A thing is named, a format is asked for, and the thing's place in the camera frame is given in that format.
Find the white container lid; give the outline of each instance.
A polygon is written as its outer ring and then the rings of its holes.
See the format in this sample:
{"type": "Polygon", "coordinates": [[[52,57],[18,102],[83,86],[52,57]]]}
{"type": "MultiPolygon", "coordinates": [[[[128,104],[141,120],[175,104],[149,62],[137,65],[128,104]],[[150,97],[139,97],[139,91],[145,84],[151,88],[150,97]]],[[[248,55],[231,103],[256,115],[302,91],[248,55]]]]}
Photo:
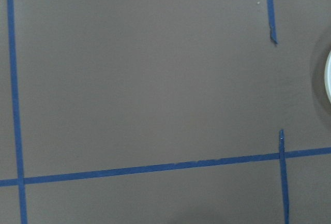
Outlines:
{"type": "Polygon", "coordinates": [[[325,89],[329,101],[331,102],[331,51],[329,56],[327,57],[325,71],[324,71],[324,82],[325,82],[325,89]]]}

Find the gray floor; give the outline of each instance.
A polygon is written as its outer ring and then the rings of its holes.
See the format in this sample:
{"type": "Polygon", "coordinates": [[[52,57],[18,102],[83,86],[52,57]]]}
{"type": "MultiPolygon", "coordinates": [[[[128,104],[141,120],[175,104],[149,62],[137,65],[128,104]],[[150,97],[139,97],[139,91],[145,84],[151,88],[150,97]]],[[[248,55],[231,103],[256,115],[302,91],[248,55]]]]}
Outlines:
{"type": "MultiPolygon", "coordinates": [[[[331,146],[329,0],[15,0],[26,176],[331,146]]],[[[0,179],[16,178],[0,0],[0,179]]],[[[331,156],[288,160],[291,223],[329,223],[331,156]]],[[[29,223],[283,223],[278,161],[26,186],[29,223]]],[[[16,187],[0,223],[19,223],[16,187]]]]}

